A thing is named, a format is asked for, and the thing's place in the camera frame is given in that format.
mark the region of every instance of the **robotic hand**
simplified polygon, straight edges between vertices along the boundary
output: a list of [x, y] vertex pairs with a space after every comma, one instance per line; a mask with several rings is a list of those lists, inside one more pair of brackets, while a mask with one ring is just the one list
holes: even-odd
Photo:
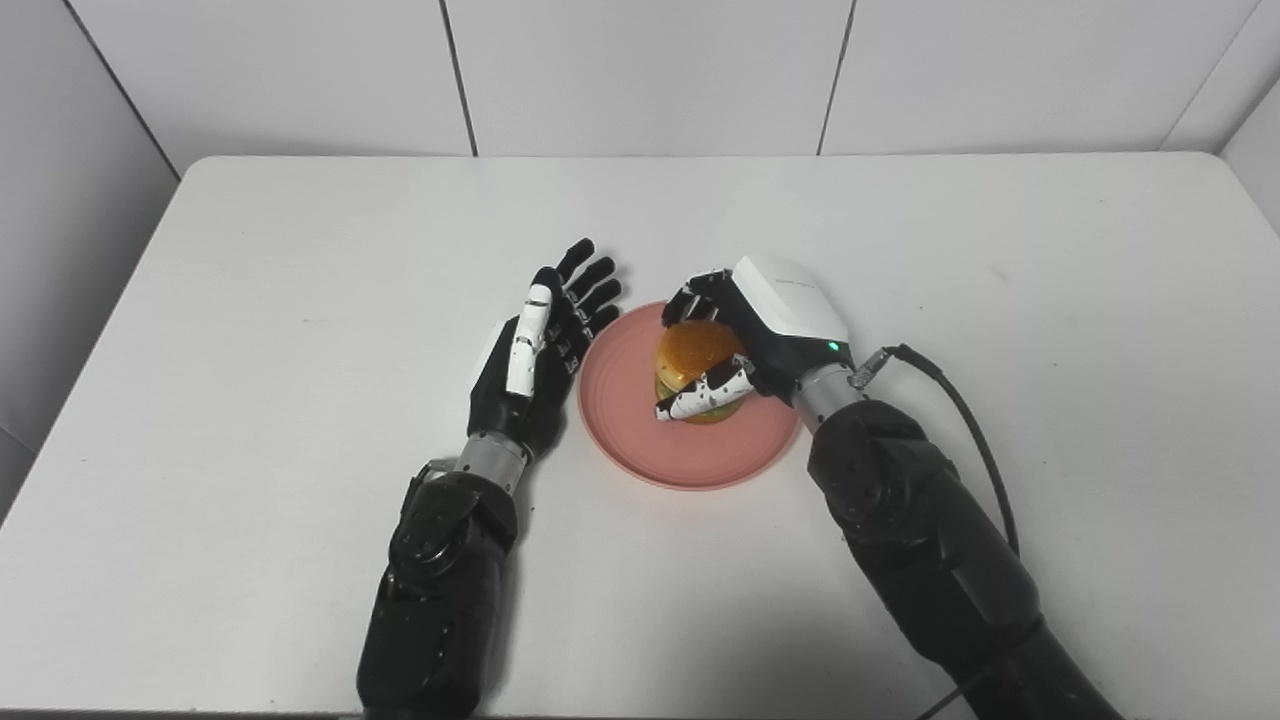
[[746, 354], [659, 402], [658, 418], [753, 389], [799, 411], [813, 432], [809, 474], [854, 559], [916, 652], [956, 682], [925, 716], [964, 693], [983, 720], [1120, 717], [1048, 630], [1034, 582], [955, 465], [915, 420], [864, 395], [890, 355], [945, 383], [937, 366], [899, 346], [855, 369], [849, 331], [817, 282], [776, 258], [691, 278], [663, 311], [667, 325], [687, 319], [727, 324]]
[[356, 685], [367, 720], [466, 717], [480, 701], [507, 556], [511, 492], [564, 427], [588, 346], [618, 316], [614, 264], [590, 240], [534, 277], [471, 391], [458, 460], [410, 482], [374, 601]]

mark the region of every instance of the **robot forearm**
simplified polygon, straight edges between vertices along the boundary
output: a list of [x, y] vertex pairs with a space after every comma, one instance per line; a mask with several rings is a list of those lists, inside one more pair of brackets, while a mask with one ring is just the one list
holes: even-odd
[[480, 701], [525, 469], [500, 433], [410, 483], [357, 674], [367, 720], [466, 717]]
[[796, 407], [814, 430], [809, 474], [911, 647], [983, 720], [1119, 719], [1044, 625], [1036, 583], [919, 424], [860, 397], [841, 368], [806, 377]]

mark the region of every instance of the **black arm joint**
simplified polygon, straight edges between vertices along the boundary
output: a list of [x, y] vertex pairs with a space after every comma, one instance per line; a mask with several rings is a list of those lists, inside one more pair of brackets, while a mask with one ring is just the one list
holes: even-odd
[[484, 533], [503, 557], [518, 534], [515, 502], [488, 479], [468, 473], [422, 478], [410, 483], [388, 548], [392, 577], [402, 592], [424, 592], [453, 565], [471, 532]]
[[[902, 459], [900, 455], [909, 455]], [[915, 486], [950, 462], [924, 430], [896, 407], [855, 402], [814, 433], [809, 474], [845, 534], [858, 542], [905, 541], [919, 534], [908, 512]]]

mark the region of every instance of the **pink plate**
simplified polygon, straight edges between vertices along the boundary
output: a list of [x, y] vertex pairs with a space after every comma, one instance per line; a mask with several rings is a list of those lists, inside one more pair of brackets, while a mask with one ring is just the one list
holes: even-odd
[[653, 360], [662, 302], [613, 322], [582, 360], [577, 406], [595, 445], [623, 470], [676, 489], [716, 489], [764, 470], [795, 439], [799, 419], [772, 397], [753, 395], [713, 425], [654, 418]]

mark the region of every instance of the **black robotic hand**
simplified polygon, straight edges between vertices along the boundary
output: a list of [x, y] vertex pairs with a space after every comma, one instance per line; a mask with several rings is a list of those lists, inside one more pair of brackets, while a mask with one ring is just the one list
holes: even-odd
[[733, 329], [745, 355], [708, 370], [657, 405], [659, 419], [684, 419], [732, 402], [753, 389], [787, 405], [810, 372], [852, 368], [849, 331], [800, 266], [772, 256], [744, 258], [732, 270], [695, 275], [662, 311], [663, 325], [716, 320]]
[[564, 429], [564, 400], [595, 336], [618, 318], [622, 284], [614, 263], [580, 240], [556, 268], [534, 275], [525, 311], [507, 320], [471, 389], [467, 436], [500, 433], [530, 460], [541, 457]]
[[582, 240], [538, 272], [471, 391], [462, 455], [410, 483], [356, 678], [366, 720], [466, 717], [480, 702], [518, 536], [511, 492], [556, 443], [582, 355], [618, 316], [612, 259], [571, 279], [594, 252]]

